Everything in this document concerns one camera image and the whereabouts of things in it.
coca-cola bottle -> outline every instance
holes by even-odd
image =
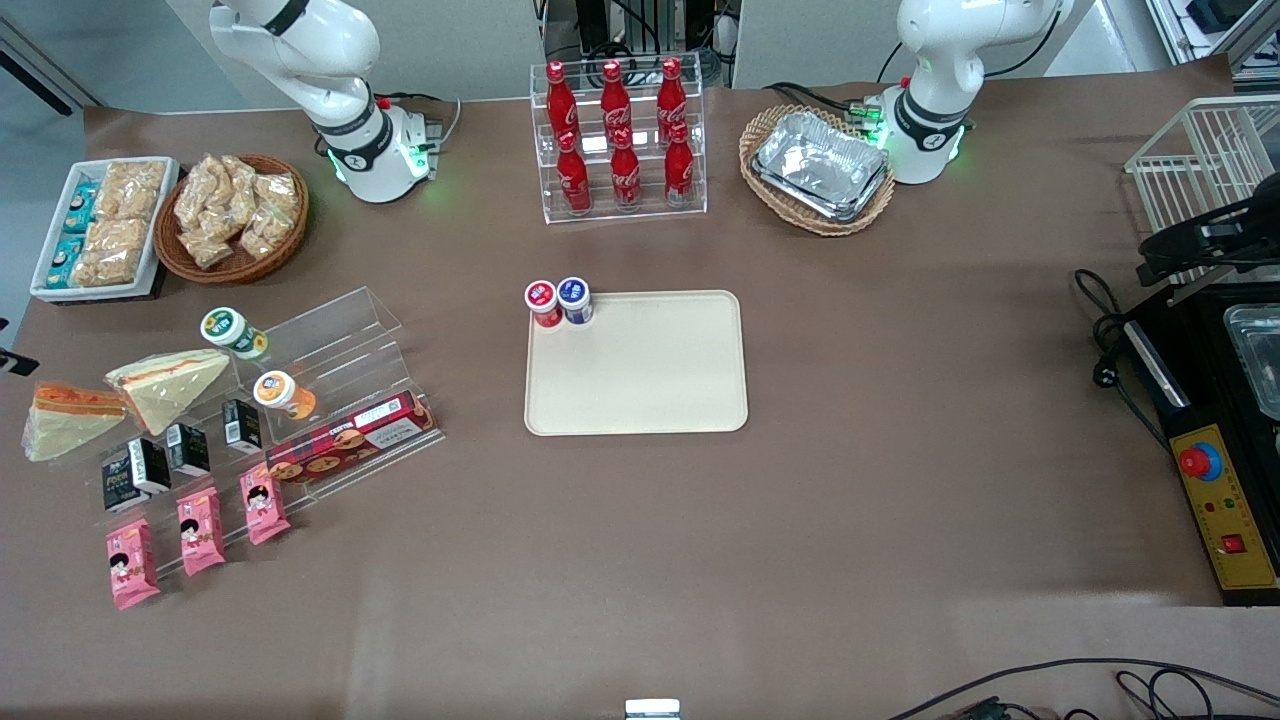
[[[614,131],[613,159],[609,168],[613,170],[613,199],[622,213],[635,213],[640,209],[640,159],[631,149],[631,128]]]
[[[689,126],[671,126],[667,147],[667,205],[687,208],[694,200],[694,151],[689,149]]]
[[[658,88],[658,146],[669,142],[671,126],[685,122],[685,86],[680,83],[680,58],[662,61],[662,87]]]
[[[591,188],[586,182],[586,163],[577,154],[573,136],[564,133],[557,138],[561,147],[556,170],[561,176],[561,191],[568,204],[568,214],[581,217],[591,211]]]
[[[622,65],[617,60],[604,61],[604,91],[600,94],[600,114],[604,115],[604,137],[609,147],[617,149],[620,131],[627,131],[631,146],[631,96],[622,87]]]
[[[564,63],[559,60],[547,63],[547,79],[550,82],[550,88],[547,91],[547,118],[552,122],[552,135],[557,142],[562,135],[568,135],[577,142],[581,136],[577,127],[577,100],[564,83]]]

wicker basket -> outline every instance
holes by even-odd
[[[827,113],[826,110],[817,110],[803,105],[778,105],[777,108],[771,108],[756,115],[750,123],[746,123],[746,129],[742,131],[742,137],[737,141],[737,159],[739,168],[742,172],[742,179],[746,181],[746,184],[750,186],[751,190],[760,196],[760,200],[777,213],[780,218],[797,228],[804,228],[812,233],[824,237],[854,234],[855,232],[872,224],[872,220],[874,220],[876,217],[884,210],[890,199],[893,197],[892,170],[852,223],[837,223],[822,217],[813,208],[809,208],[772,184],[762,181],[760,177],[751,170],[751,156],[755,155],[755,151],[759,150],[762,145],[764,145],[769,133],[772,133],[773,128],[777,127],[778,120],[788,113],[796,113],[800,110],[815,113],[819,118],[831,123],[832,127],[850,135],[854,133],[852,126],[836,115]]]
[[[173,206],[178,201],[178,195],[187,184],[183,178],[165,199],[156,218],[155,247],[156,255],[165,268],[182,278],[204,284],[246,284],[261,279],[280,269],[302,245],[302,238],[307,232],[307,213],[311,209],[311,196],[307,186],[302,182],[293,165],[268,158],[266,155],[241,155],[241,160],[264,176],[289,174],[293,178],[293,187],[298,191],[298,219],[293,223],[293,231],[284,238],[279,247],[261,260],[250,255],[239,246],[239,233],[230,240],[234,254],[214,264],[207,270],[201,270],[196,261],[191,259],[187,249],[178,240],[182,227],[178,217],[173,214]]]

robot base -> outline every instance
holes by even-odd
[[[392,120],[392,142],[374,159],[369,170],[353,172],[343,168],[330,154],[338,179],[365,202],[390,202],[399,200],[417,183],[435,177],[433,154],[428,150],[428,123],[421,113],[410,113],[393,106],[385,110]],[[433,123],[433,129],[439,128]]]
[[[956,132],[947,140],[938,135],[938,145],[931,150],[920,150],[915,138],[906,135],[893,114],[893,104],[902,94],[901,87],[891,87],[882,97],[884,122],[884,151],[888,152],[888,164],[893,169],[893,181],[906,184],[922,184],[942,174],[943,168],[951,161],[956,145],[964,132]],[[929,145],[931,138],[924,138]]]

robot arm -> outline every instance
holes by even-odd
[[[376,102],[364,79],[380,53],[365,13],[340,0],[221,0],[209,27],[219,50],[302,108],[361,200],[396,200],[430,174],[422,115]]]
[[[902,0],[897,32],[916,64],[906,88],[882,96],[884,149],[895,178],[915,184],[940,174],[986,74],[978,50],[1042,35],[1074,0]]]

brown tablecloth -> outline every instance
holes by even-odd
[[[119,612],[86,510],[95,478],[22,459],[32,380],[0,380],[3,710],[618,717],[626,698],[678,697],[691,720],[876,719],[1070,655],[1274,685],[1280,612],[1216,607],[1167,459],[1089,382],[1091,318],[1070,291],[1070,270],[1091,266],[1135,296],[1121,164],[1187,100],[1229,87],[1220,61],[992,82],[946,174],[900,187],[845,240],[781,223],[739,177],[737,135],[768,92],[709,95],[705,217],[554,228],[522,101],[467,104],[440,178],[385,206],[337,183],[297,111],[91,110],[93,158],[294,163],[312,231],[250,287],[170,279],[155,302],[36,302],[18,350],[45,363],[38,378],[92,384],[201,347],[214,305],[270,325],[367,284],[403,320],[448,439],[325,500],[278,544]],[[599,291],[735,292],[748,425],[531,436],[520,291],[567,274]],[[1101,669],[995,693],[1121,711]]]

